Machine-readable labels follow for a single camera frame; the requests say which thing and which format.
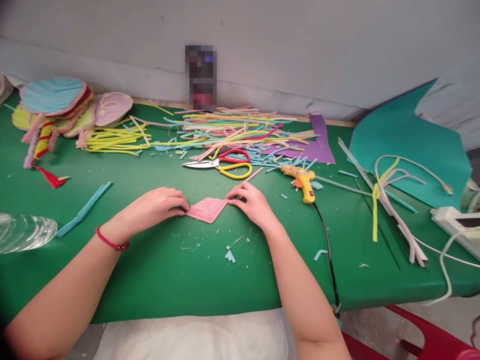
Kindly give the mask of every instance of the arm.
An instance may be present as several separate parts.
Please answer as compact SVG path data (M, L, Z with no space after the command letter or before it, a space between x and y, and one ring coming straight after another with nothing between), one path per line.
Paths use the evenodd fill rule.
M121 245L133 235L189 209L181 191L147 192L104 224L100 232ZM63 359L90 323L121 255L96 234L11 321L5 336L19 359Z
M299 359L351 357L337 319L317 280L272 212L267 199L248 182L234 188L231 199L265 233L270 248L281 304L293 331Z

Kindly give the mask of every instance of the teal foam sheet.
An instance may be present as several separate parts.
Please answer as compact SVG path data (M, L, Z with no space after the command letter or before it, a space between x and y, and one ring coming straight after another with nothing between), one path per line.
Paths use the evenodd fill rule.
M402 179L392 186L433 208L452 206L460 210L462 191L472 173L460 134L415 115L417 104L432 86L432 82L421 86L367 115L353 132L350 151L371 174L375 173L375 161L382 155L402 156L422 164L451 185L453 195L445 193L430 174L404 160L400 160L397 168L426 181L427 185ZM382 175L394 161L394 158L380 160L378 173Z

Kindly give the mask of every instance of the red bracelet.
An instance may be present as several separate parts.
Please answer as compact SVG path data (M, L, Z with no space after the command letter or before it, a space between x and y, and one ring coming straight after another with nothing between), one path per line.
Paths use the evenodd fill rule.
M105 236L103 236L101 233L100 233L100 226L96 228L96 234L98 235L98 237L100 239L102 239L102 241L111 246L112 248L114 248L115 250L117 251L120 251L120 252L124 252L125 250L127 250L130 246L130 241L127 241L126 243L124 243L123 245L115 245L114 243L111 243L110 241L108 241Z

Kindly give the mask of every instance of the yellow glue gun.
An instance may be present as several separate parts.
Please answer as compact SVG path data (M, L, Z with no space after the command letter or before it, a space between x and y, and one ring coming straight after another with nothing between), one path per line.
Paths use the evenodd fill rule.
M315 179L315 173L313 171L305 171L301 167L291 165L283 165L280 170L285 175L295 178L295 183L293 186L302 189L303 202L305 204L311 204L315 201L314 191L312 189L312 185L310 185L310 181Z

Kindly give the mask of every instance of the floor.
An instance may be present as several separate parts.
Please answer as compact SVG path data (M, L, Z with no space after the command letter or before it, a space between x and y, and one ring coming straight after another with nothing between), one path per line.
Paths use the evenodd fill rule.
M470 343L472 320L480 315L480 295L471 298L450 298L432 306L416 303L401 305L432 324L444 329L463 342ZM422 333L409 321L383 308L371 308L344 312L341 315L342 330L385 355L391 360L412 360L414 356L404 351L398 339L422 346ZM91 360L99 347L104 325L90 325L73 347L68 360Z

